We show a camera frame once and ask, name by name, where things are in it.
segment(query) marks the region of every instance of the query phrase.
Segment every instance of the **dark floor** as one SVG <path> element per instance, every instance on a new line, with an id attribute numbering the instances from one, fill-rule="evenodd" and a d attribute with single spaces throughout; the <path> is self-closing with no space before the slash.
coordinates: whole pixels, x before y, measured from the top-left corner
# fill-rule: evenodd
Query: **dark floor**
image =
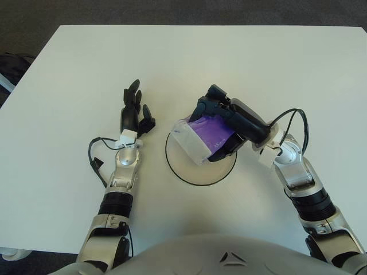
<path id="1" fill-rule="evenodd" d="M 1 0 L 0 53 L 38 54 L 59 25 L 327 25 L 367 30 L 367 0 Z M 0 260 L 3 274 L 48 274 L 72 254 Z"/>

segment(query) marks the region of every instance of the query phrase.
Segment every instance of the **white circular base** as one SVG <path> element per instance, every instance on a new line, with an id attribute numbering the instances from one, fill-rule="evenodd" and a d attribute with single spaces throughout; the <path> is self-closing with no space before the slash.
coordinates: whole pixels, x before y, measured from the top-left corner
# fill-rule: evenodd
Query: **white circular base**
<path id="1" fill-rule="evenodd" d="M 198 186 L 207 186 L 219 182 L 232 171 L 236 163 L 237 152 L 218 162 L 206 160 L 203 165 L 199 166 L 191 160 L 175 138 L 168 135 L 166 157 L 173 173 L 184 182 Z"/>

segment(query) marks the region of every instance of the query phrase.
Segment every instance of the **black cable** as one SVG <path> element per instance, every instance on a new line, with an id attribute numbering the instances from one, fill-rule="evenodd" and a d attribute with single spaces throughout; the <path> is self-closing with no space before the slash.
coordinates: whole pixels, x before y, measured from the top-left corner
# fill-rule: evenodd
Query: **black cable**
<path id="1" fill-rule="evenodd" d="M 130 227 L 128 228 L 128 234 L 130 236 L 130 243 L 131 243 L 131 256 L 134 256 L 134 246 L 132 245 L 132 236 L 131 236 L 131 231 L 130 231 Z"/>
<path id="2" fill-rule="evenodd" d="M 106 140 L 110 140 L 112 142 L 115 142 L 116 140 L 115 139 L 110 139 L 108 137 L 96 137 L 95 139 L 92 139 L 91 142 L 89 143 L 89 146 L 88 146 L 88 159 L 89 159 L 89 163 L 94 171 L 94 173 L 96 173 L 96 175 L 98 176 L 98 178 L 102 181 L 102 184 L 104 187 L 107 187 L 107 182 L 104 180 L 104 178 L 102 177 L 102 175 L 100 174 L 99 170 L 98 170 L 98 167 L 96 165 L 96 163 L 94 162 L 94 160 L 92 159 L 92 156 L 91 156 L 91 148 L 93 146 L 93 144 L 95 144 L 96 142 L 98 142 L 99 140 L 102 140 L 104 145 L 107 146 L 107 148 L 111 149 L 111 150 L 120 150 L 121 148 L 118 148 L 118 149 L 115 149 L 115 148 L 112 148 L 110 146 L 108 146 L 108 144 L 106 143 Z"/>
<path id="3" fill-rule="evenodd" d="M 289 132 L 289 129 L 291 127 L 291 124 L 292 124 L 292 121 L 293 121 L 293 117 L 296 113 L 299 113 L 302 120 L 303 120 L 303 132 L 304 132 L 304 139 L 303 139 L 303 146 L 302 146 L 302 153 L 304 154 L 306 152 L 306 149 L 307 149 L 307 146 L 309 144 L 309 123 L 307 121 L 307 117 L 306 117 L 306 114 L 305 112 L 302 110 L 302 109 L 297 109 L 297 108 L 292 108 L 292 109 L 289 109 L 283 113 L 281 113 L 276 119 L 274 119 L 270 124 L 269 126 L 272 127 L 274 126 L 274 124 L 279 120 L 281 119 L 283 116 L 285 116 L 286 114 L 290 113 L 290 112 L 293 112 L 292 113 L 292 116 L 289 120 L 289 123 L 288 123 L 288 127 L 282 137 L 282 140 L 280 141 L 280 145 L 283 144 L 284 140 L 286 139 L 286 136 Z"/>

